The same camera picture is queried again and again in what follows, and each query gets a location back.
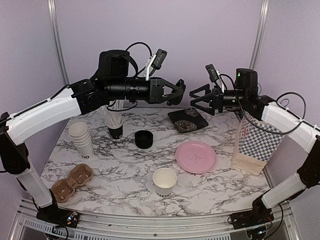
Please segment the white paper coffee cup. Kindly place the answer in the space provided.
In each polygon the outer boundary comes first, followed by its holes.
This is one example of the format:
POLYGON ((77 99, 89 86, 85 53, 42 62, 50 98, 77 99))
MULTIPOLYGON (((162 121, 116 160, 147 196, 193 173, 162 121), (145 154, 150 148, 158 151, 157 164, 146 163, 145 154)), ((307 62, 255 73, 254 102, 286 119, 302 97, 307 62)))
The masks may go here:
POLYGON ((152 180, 156 194, 159 197, 166 198, 172 193, 178 177, 169 168, 159 168, 153 173, 152 180))

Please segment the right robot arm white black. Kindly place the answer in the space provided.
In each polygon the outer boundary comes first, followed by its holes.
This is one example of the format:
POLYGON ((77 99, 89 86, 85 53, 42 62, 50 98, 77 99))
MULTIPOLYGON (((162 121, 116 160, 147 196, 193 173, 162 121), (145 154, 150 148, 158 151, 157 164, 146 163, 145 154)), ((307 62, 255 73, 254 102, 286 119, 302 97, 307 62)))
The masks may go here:
POLYGON ((255 70, 238 68, 235 80, 231 82, 232 89, 227 89, 223 80, 225 75, 215 70, 213 65, 207 65, 206 70, 215 85, 210 87, 206 84, 192 90, 189 93, 192 98, 190 104, 210 115, 239 107, 243 120, 238 132, 244 134, 245 127, 248 127, 249 134, 238 138, 238 153, 249 160, 266 161, 285 137, 295 141, 307 153, 296 173, 253 201, 247 219, 258 224, 276 205, 319 185, 320 129, 305 121, 304 116, 299 117, 282 106, 278 100, 259 95, 255 70))

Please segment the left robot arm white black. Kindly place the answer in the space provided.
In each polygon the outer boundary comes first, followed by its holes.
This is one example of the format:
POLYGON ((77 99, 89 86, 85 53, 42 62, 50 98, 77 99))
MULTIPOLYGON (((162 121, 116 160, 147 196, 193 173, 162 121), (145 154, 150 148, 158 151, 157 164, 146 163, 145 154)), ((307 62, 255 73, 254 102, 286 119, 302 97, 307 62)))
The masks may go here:
POLYGON ((167 55, 159 49, 144 69, 144 78, 129 76, 129 67, 138 66, 126 50, 108 50, 99 55, 98 69, 89 79, 64 86, 55 95, 18 113, 3 113, 0 118, 0 158, 6 172, 14 175, 20 185, 33 197, 44 215, 53 223, 63 219, 53 193, 44 185, 28 160, 25 141, 36 133, 79 115, 86 115, 114 100, 148 104, 178 105, 186 86, 152 77, 167 55))

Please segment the dark floral square plate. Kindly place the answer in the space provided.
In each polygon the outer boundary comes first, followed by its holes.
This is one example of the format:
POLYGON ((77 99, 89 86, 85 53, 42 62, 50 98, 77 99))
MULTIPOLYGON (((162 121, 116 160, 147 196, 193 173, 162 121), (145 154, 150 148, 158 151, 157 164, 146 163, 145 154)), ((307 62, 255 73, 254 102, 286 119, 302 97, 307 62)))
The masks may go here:
POLYGON ((205 118, 194 107, 172 111, 167 115, 180 133, 197 131, 209 125, 205 118))

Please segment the stack of black lids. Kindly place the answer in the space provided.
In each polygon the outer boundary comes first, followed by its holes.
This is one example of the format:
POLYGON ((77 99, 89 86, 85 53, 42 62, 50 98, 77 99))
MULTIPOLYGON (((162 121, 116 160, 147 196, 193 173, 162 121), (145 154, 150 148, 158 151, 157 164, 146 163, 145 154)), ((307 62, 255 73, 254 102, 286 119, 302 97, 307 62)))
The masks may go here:
POLYGON ((140 149, 148 149, 153 145, 154 136, 148 130, 139 130, 134 134, 135 145, 140 149))

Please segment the pink round plate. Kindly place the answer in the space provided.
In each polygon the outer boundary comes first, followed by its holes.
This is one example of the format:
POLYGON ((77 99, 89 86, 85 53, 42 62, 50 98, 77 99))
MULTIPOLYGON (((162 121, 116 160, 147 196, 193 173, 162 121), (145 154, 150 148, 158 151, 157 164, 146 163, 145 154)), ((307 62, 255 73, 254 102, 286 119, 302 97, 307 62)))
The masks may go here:
POLYGON ((201 141, 187 141, 175 151, 178 165, 192 174, 204 174, 211 171, 218 159, 214 149, 201 141))

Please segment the blue checkered paper bag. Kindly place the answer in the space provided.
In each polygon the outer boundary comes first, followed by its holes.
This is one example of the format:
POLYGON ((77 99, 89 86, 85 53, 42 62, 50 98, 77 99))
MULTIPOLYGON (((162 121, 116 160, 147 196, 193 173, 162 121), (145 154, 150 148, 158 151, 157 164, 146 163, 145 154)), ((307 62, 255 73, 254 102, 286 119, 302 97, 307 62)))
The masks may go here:
POLYGON ((256 120, 248 115, 242 118, 237 129, 231 166, 250 172, 260 174, 268 161, 284 139, 283 135, 268 133, 279 132, 275 127, 256 120))

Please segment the black cup holding straws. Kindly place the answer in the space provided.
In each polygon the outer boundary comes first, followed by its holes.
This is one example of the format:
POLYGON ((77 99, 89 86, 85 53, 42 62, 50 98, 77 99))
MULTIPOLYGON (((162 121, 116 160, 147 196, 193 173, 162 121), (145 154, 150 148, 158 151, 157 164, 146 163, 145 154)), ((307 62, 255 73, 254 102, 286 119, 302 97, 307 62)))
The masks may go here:
POLYGON ((121 119, 120 123, 118 125, 107 125, 109 134, 112 139, 118 140, 122 138, 123 136, 123 119, 121 119))

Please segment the stack of white paper cups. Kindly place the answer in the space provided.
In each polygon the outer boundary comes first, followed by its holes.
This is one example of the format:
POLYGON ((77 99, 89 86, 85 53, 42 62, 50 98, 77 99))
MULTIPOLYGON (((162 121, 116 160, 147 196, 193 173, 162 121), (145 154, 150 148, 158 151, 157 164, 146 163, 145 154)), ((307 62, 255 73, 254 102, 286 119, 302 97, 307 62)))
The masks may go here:
POLYGON ((76 122, 72 124, 68 133, 83 159, 90 159, 94 156, 92 137, 86 123, 76 122))

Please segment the brown cardboard cup carrier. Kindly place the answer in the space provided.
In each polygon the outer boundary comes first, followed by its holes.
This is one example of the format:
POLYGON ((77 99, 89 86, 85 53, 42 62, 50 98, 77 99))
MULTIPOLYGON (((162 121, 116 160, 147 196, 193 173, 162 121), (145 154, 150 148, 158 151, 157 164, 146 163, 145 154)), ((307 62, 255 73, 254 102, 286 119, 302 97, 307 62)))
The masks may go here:
POLYGON ((93 170, 85 163, 78 164, 66 178, 58 180, 50 189, 58 203, 65 203, 71 198, 76 188, 84 186, 94 176, 93 170))

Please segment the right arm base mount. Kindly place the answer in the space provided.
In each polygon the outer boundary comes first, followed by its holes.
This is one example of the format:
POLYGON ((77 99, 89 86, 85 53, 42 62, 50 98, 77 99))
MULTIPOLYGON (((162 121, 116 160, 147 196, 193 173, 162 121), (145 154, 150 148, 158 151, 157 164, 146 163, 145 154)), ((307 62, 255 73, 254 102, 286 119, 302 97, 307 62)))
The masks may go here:
POLYGON ((227 219, 228 223, 233 226, 235 230, 253 227, 264 223, 271 223, 274 220, 274 215, 267 212, 262 216, 255 216, 252 210, 232 213, 227 219))

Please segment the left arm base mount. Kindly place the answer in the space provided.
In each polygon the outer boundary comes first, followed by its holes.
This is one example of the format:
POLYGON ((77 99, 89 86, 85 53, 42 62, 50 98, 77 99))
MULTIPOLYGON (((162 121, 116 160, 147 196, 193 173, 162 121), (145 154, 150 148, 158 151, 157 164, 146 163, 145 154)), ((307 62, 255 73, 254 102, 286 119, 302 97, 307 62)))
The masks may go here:
POLYGON ((48 223, 59 224, 62 226, 76 228, 79 223, 80 214, 77 211, 67 209, 40 209, 36 218, 48 223))

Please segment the aluminium front rail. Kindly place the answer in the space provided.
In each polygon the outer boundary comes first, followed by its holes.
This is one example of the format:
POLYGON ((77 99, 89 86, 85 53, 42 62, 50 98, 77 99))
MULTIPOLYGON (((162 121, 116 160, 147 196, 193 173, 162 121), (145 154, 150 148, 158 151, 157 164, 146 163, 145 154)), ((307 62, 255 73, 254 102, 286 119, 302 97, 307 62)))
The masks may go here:
POLYGON ((22 199, 14 217, 9 240, 300 240, 287 203, 272 210, 273 220, 235 229, 229 214, 144 217, 79 211, 77 226, 57 228, 36 218, 33 202, 22 199))

